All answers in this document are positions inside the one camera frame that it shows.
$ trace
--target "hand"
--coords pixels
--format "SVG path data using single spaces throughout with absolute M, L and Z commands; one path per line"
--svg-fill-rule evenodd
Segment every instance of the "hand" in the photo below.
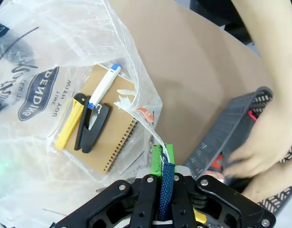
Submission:
M 252 177 L 283 159 L 292 145 L 292 112 L 270 102 L 258 118 L 243 146 L 233 152 L 224 175 Z
M 285 164 L 277 163 L 264 173 L 255 176 L 244 190 L 243 195 L 258 203 L 276 195 L 292 185 L 292 171 L 286 170 Z

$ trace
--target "notebook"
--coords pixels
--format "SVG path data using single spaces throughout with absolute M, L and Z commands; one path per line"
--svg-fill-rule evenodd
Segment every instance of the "notebook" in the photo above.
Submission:
M 80 92 L 86 96 L 92 95 L 106 72 L 105 68 L 98 65 L 94 66 Z M 117 76 L 111 88 L 100 101 L 100 104 L 106 104 L 110 107 L 110 113 L 106 125 L 102 129 L 101 135 L 93 146 L 92 151 L 90 153 L 83 153 L 81 149 L 78 151 L 74 150 L 79 124 L 77 124 L 65 147 L 76 158 L 102 174 L 109 170 L 136 124 L 136 120 L 130 114 L 113 104 L 119 100 L 118 89 L 134 90 L 134 85 Z

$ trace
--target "yellow object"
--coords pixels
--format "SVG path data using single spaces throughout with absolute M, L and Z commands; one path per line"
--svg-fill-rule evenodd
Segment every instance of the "yellow object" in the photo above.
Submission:
M 197 222 L 201 222 L 201 223 L 203 223 L 203 224 L 206 223 L 206 221 L 207 221 L 207 219 L 206 219 L 206 215 L 201 214 L 200 212 L 196 211 L 195 209 L 194 209 L 194 213 L 195 213 L 195 220 L 196 220 Z
M 65 126 L 63 127 L 61 133 L 58 136 L 58 139 L 55 143 L 55 147 L 59 150 L 62 150 L 69 140 L 71 134 L 73 133 L 76 125 L 78 124 L 81 115 L 84 110 L 83 102 L 84 98 L 81 98 L 81 101 L 77 101 L 75 97 L 73 98 L 73 108 L 70 116 L 68 117 Z

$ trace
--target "gray plastic basket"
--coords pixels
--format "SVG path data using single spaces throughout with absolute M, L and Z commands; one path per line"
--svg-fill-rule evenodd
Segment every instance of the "gray plastic basket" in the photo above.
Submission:
M 260 87 L 253 93 L 234 98 L 229 102 L 185 162 L 185 166 L 191 169 L 194 179 L 202 176 L 220 153 L 223 154 L 224 159 L 227 159 L 234 150 L 245 142 L 254 124 L 254 120 L 247 115 L 248 111 L 252 110 L 256 116 L 259 116 L 272 96 L 273 93 L 269 88 Z M 291 158 L 292 148 L 281 162 Z M 259 204 L 277 215 L 291 195 L 292 186 Z M 209 225 L 213 228 L 220 227 L 219 225 Z

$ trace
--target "brown table surface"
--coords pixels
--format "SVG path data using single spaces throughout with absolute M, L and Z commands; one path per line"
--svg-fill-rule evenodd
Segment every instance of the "brown table surface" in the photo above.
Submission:
M 260 58 L 172 0 L 110 0 L 163 101 L 156 128 L 183 164 L 227 102 L 271 87 Z

